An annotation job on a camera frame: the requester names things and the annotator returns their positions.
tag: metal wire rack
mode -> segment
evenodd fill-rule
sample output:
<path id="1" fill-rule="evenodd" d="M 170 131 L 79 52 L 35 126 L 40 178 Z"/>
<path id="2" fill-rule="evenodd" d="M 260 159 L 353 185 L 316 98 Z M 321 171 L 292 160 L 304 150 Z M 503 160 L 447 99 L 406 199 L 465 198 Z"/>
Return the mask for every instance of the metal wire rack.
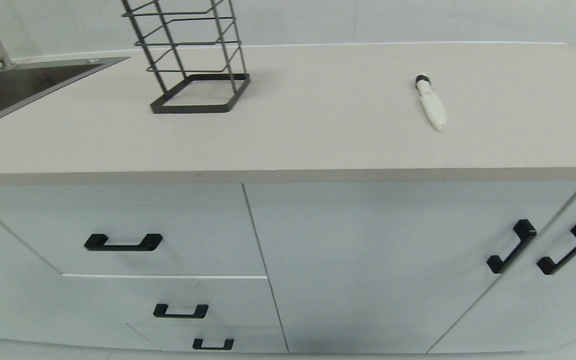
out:
<path id="1" fill-rule="evenodd" d="M 162 96 L 150 104 L 152 111 L 155 114 L 225 113 L 231 111 L 231 109 L 233 109 L 234 105 L 237 103 L 237 100 L 240 98 L 240 96 L 242 96 L 242 93 L 250 83 L 250 75 L 246 69 L 240 32 L 237 28 L 237 19 L 234 13 L 233 0 L 194 0 L 194 3 L 198 3 L 199 1 L 207 2 L 206 6 L 208 9 L 201 11 L 164 11 L 161 4 L 165 2 L 164 0 L 152 0 L 137 7 L 131 7 L 129 1 L 130 0 L 121 0 L 126 11 L 121 16 L 130 20 L 130 23 L 134 29 L 135 34 L 137 34 L 138 39 L 134 45 L 143 49 L 143 52 L 146 55 L 146 59 L 150 64 L 146 71 L 154 73 L 155 78 L 157 78 L 157 82 L 163 92 Z M 218 7 L 222 3 L 227 3 L 229 6 L 230 16 L 219 15 Z M 144 34 L 144 32 L 142 32 L 142 28 L 139 25 L 138 19 L 144 19 L 146 17 L 150 19 L 158 19 L 160 25 Z M 174 41 L 173 34 L 170 29 L 173 23 L 210 20 L 213 20 L 216 26 L 217 37 L 214 41 Z M 222 21 L 227 21 L 226 27 L 222 26 Z M 162 32 L 165 33 L 165 41 L 148 41 L 148 39 L 153 39 L 156 34 L 161 35 Z M 234 32 L 235 39 L 226 40 L 226 34 L 228 32 Z M 233 48 L 228 46 L 228 44 L 237 45 L 233 50 Z M 182 61 L 182 55 L 180 54 L 183 48 L 178 49 L 178 47 L 199 46 L 220 46 L 222 55 L 225 60 L 225 65 L 223 68 L 205 70 L 189 70 L 185 68 L 184 62 Z M 151 48 L 153 47 L 168 48 L 162 53 L 162 55 L 159 55 L 155 58 L 153 56 L 153 51 L 151 51 Z M 158 64 L 160 64 L 162 59 L 164 59 L 170 53 L 174 55 L 174 62 L 178 68 L 160 68 Z M 233 72 L 233 59 L 235 59 L 236 55 L 239 55 L 240 57 L 240 65 L 243 68 L 243 72 L 241 73 Z M 183 80 L 171 88 L 167 88 L 162 77 L 162 74 L 164 73 L 181 74 Z M 166 105 L 169 100 L 178 95 L 183 89 L 187 88 L 188 85 L 190 85 L 192 82 L 199 81 L 230 82 L 232 91 L 230 100 L 224 104 Z"/>

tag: countertop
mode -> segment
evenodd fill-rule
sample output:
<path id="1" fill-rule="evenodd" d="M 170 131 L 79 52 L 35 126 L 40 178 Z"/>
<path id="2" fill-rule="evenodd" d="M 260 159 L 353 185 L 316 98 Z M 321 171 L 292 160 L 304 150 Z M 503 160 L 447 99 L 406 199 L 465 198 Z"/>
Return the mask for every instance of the countertop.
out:
<path id="1" fill-rule="evenodd" d="M 182 51 L 197 64 L 223 61 L 214 49 Z M 220 114 L 153 114 L 161 91 L 142 51 L 107 54 L 131 58 L 0 119 L 0 184 L 576 180 L 574 47 L 244 54 L 251 84 Z M 446 107 L 444 132 L 419 104 L 420 71 Z"/>

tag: white knife handle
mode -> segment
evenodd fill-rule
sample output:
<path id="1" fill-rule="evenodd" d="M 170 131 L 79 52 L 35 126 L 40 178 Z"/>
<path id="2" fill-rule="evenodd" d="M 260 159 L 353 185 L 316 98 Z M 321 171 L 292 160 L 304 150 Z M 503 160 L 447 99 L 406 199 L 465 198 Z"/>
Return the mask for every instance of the white knife handle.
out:
<path id="1" fill-rule="evenodd" d="M 425 73 L 420 73 L 416 77 L 416 89 L 419 91 L 419 100 L 423 107 L 423 112 L 428 121 L 437 129 L 437 132 L 443 132 L 446 128 L 446 109 L 439 96 L 430 87 L 430 79 Z"/>

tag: cabinet handle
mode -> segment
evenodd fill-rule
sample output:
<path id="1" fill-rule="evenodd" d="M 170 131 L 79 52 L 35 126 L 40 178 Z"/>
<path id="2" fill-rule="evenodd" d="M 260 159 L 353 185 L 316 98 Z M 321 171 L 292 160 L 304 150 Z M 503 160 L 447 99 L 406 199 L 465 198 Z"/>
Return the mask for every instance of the cabinet handle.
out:
<path id="1" fill-rule="evenodd" d="M 574 237 L 576 238 L 576 225 L 570 229 L 570 233 L 572 233 L 572 235 L 574 235 Z M 572 258 L 575 257 L 575 255 L 576 255 L 576 246 L 572 250 L 570 250 L 570 252 L 567 253 L 567 255 L 564 256 L 564 258 L 560 260 L 560 262 L 555 263 L 550 256 L 544 256 L 537 262 L 537 266 L 539 267 L 539 269 L 541 269 L 541 271 L 544 274 L 553 275 L 556 272 L 558 272 L 561 268 L 563 268 L 564 265 L 566 265 Z"/>
<path id="2" fill-rule="evenodd" d="M 139 244 L 105 244 L 108 237 L 104 234 L 92 234 L 84 244 L 89 251 L 153 251 L 160 246 L 162 235 L 147 234 Z"/>
<path id="3" fill-rule="evenodd" d="M 223 347 L 203 347 L 204 339 L 194 339 L 192 348 L 194 350 L 233 350 L 234 339 L 226 339 L 223 342 Z"/>
<path id="4" fill-rule="evenodd" d="M 502 260 L 498 255 L 492 255 L 486 262 L 490 270 L 495 274 L 502 274 L 537 236 L 537 230 L 535 230 L 535 227 L 533 227 L 533 224 L 530 223 L 528 219 L 517 221 L 512 230 L 517 234 L 517 237 L 519 237 L 519 244 L 505 260 Z"/>
<path id="5" fill-rule="evenodd" d="M 197 305 L 197 308 L 194 310 L 194 314 L 190 315 L 167 314 L 166 310 L 168 310 L 167 303 L 158 303 L 155 306 L 155 310 L 152 312 L 152 314 L 156 318 L 203 319 L 206 317 L 206 312 L 208 312 L 208 305 Z"/>

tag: sink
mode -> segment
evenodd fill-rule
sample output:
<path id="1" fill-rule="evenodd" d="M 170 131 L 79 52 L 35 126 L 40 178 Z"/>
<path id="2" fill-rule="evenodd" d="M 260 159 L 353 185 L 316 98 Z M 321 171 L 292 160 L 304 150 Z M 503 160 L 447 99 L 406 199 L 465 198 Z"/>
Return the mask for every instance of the sink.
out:
<path id="1" fill-rule="evenodd" d="M 128 57 L 19 64 L 0 68 L 0 118 Z"/>

